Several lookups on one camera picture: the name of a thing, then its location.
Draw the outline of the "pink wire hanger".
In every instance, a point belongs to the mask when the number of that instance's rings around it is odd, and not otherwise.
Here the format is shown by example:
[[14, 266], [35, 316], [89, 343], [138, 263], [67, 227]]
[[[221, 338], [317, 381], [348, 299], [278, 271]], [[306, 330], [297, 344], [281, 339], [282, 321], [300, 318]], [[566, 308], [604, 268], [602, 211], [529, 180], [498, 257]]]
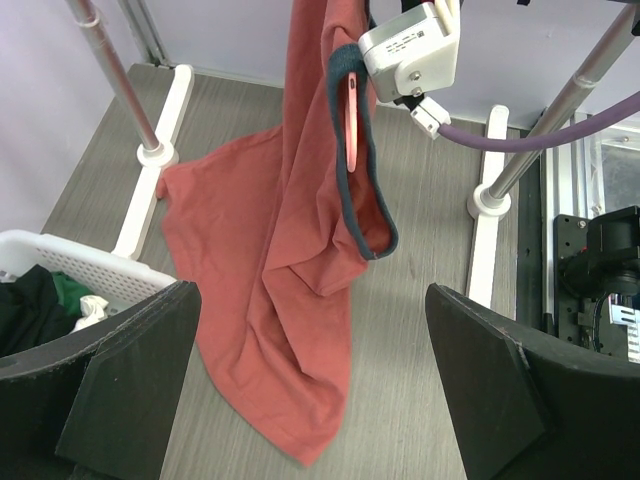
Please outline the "pink wire hanger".
[[357, 75], [354, 72], [347, 76], [344, 125], [347, 171], [354, 173], [358, 150]]

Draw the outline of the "red tank top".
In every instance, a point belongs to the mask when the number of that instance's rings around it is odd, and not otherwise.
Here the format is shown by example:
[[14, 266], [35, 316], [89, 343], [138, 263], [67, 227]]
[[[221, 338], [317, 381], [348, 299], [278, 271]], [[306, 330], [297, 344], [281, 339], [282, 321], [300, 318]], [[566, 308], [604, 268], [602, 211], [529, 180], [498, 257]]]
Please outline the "red tank top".
[[[292, 7], [279, 126], [167, 169], [157, 194], [179, 277], [196, 283], [196, 342], [225, 400], [303, 465], [336, 436], [351, 375], [352, 282], [398, 233], [376, 178], [365, 1]], [[345, 94], [357, 75], [347, 171]]]

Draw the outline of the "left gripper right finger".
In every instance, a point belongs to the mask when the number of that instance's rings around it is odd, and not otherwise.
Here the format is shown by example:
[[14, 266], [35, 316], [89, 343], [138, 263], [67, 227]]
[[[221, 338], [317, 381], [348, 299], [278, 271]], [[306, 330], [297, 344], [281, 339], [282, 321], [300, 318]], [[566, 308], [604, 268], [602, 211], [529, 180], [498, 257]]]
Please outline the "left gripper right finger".
[[638, 365], [438, 284], [425, 313], [468, 478], [638, 478]]

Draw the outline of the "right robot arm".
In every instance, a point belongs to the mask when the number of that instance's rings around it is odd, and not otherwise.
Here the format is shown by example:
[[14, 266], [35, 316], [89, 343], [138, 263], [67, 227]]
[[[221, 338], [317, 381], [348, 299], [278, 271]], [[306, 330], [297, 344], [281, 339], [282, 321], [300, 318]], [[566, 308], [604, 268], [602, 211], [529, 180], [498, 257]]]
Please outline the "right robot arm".
[[571, 295], [597, 299], [639, 294], [639, 207], [629, 206], [587, 223], [586, 246], [559, 263]]

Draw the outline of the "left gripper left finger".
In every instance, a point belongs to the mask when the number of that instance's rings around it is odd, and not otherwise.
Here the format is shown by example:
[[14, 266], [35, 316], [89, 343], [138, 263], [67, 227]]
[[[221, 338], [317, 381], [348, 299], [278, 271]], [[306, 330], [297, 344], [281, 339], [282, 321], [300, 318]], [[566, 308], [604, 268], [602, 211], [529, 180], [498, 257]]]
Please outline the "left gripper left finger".
[[177, 281], [1, 360], [4, 479], [157, 479], [201, 310]]

